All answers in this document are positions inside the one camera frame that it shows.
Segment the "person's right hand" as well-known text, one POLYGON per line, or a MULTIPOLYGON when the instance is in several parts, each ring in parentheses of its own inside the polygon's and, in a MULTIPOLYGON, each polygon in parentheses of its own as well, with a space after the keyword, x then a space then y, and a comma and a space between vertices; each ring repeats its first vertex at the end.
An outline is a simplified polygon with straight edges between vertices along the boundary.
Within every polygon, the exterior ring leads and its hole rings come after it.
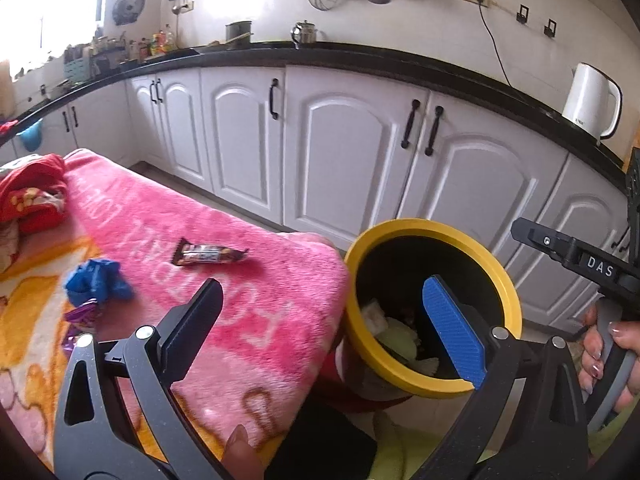
MULTIPOLYGON (((598 333, 597 320, 597 308, 591 306, 582 320, 588 330, 582 340, 582 359, 580 360, 578 372, 580 388, 588 393, 592 393, 593 387, 603 377, 604 373, 604 361, 601 358, 603 340, 598 333)), ((640 356, 640 324, 638 321, 612 323, 608 326, 608 332, 620 348, 630 350, 636 356, 640 356)), ((634 367, 627 379, 626 386, 616 400, 614 411, 621 413, 638 396, 639 390, 640 365, 637 358, 634 361, 634 367)))

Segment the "person's left hand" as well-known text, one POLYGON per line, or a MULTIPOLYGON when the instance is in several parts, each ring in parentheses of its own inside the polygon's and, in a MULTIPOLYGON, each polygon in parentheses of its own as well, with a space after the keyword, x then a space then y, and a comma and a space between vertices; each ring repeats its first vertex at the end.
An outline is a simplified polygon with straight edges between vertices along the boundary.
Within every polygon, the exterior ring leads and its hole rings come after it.
POLYGON ((264 478, 264 466, 257 452, 248 442, 248 433, 243 425, 236 426, 232 431, 224 447, 221 463, 234 480, 264 478))

